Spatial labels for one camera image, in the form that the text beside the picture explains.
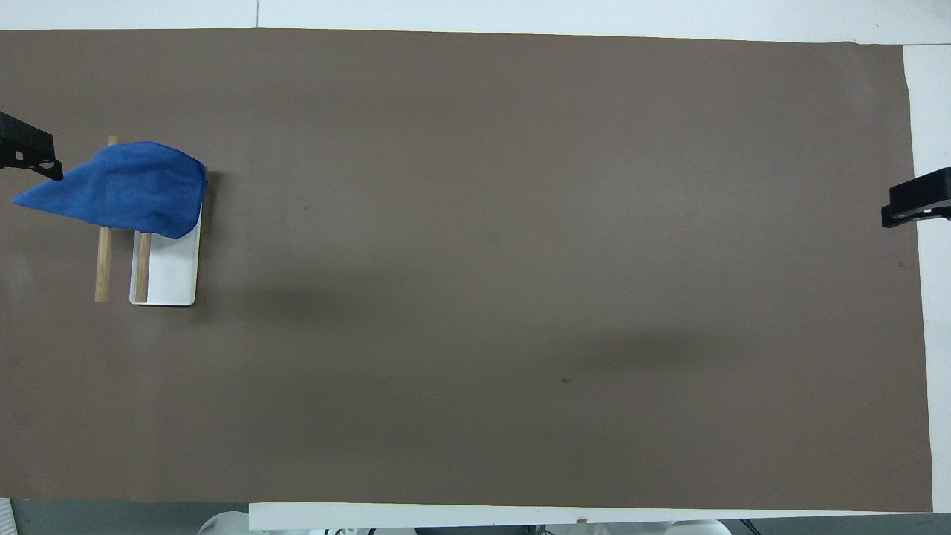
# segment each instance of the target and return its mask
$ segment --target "brown mat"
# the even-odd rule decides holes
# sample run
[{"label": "brown mat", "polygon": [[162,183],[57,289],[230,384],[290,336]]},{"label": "brown mat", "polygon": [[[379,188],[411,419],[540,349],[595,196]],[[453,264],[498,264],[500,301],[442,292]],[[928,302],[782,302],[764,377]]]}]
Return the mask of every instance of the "brown mat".
[{"label": "brown mat", "polygon": [[[195,307],[0,207],[0,495],[929,510],[899,47],[0,33],[2,109],[210,170]],[[41,178],[5,170],[0,193]]]}]

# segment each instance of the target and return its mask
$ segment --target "black cable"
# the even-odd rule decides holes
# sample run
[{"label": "black cable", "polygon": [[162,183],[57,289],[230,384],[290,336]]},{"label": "black cable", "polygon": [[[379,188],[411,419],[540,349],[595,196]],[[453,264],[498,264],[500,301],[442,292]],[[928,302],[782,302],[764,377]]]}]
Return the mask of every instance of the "black cable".
[{"label": "black cable", "polygon": [[740,522],[742,522],[743,525],[745,525],[747,529],[749,529],[749,531],[752,532],[753,535],[763,535],[762,533],[760,533],[759,529],[756,529],[756,526],[753,525],[753,521],[751,521],[749,518],[741,518]]}]

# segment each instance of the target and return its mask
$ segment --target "gray floor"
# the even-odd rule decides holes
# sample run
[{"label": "gray floor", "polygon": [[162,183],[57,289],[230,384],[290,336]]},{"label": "gray floor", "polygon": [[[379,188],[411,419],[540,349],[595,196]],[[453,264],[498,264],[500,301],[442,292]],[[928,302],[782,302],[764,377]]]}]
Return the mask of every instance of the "gray floor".
[{"label": "gray floor", "polygon": [[[12,500],[20,535],[195,535],[212,516],[247,504]],[[750,531],[724,520],[733,535]],[[951,514],[754,520],[763,535],[949,535]],[[523,527],[421,528],[420,535],[521,535]]]}]

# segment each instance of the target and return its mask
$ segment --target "wooden dowel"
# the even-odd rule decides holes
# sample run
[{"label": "wooden dowel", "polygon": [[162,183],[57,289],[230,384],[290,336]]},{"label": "wooden dowel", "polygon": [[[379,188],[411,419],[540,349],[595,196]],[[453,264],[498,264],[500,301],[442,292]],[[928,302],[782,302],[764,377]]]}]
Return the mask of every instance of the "wooden dowel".
[{"label": "wooden dowel", "polygon": [[151,257],[152,235],[139,232],[139,253],[135,261],[135,302],[148,301],[148,260]]},{"label": "wooden dowel", "polygon": [[[110,135],[106,145],[119,143],[119,138]],[[99,227],[99,251],[96,254],[96,303],[109,300],[109,268],[112,260],[112,229]]]}]

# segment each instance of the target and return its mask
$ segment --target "blue towel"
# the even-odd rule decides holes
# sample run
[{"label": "blue towel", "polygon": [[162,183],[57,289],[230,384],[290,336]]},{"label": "blue towel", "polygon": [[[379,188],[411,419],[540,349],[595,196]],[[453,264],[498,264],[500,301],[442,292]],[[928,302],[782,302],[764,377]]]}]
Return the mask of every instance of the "blue towel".
[{"label": "blue towel", "polygon": [[158,143],[121,143],[92,160],[13,197],[21,207],[82,219],[101,227],[131,228],[181,238],[198,223],[204,166]]}]

